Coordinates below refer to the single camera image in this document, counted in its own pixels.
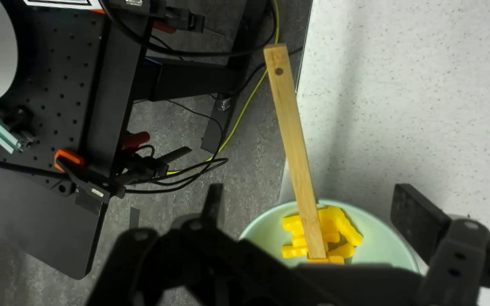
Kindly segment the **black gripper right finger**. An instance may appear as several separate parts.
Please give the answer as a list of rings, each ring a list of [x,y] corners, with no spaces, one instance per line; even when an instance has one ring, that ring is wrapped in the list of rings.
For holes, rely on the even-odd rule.
[[[476,306],[490,289],[490,230],[471,218],[451,218],[410,184],[397,184],[391,223],[429,265],[417,306]]]

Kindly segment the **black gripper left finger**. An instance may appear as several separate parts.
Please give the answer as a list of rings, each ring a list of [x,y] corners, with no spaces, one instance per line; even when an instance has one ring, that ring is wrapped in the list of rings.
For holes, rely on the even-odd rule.
[[[223,192],[223,184],[213,184],[203,211],[165,235],[153,228],[124,231],[87,306],[158,306],[170,289],[186,289],[201,306],[289,306],[279,284],[283,265],[220,230]]]

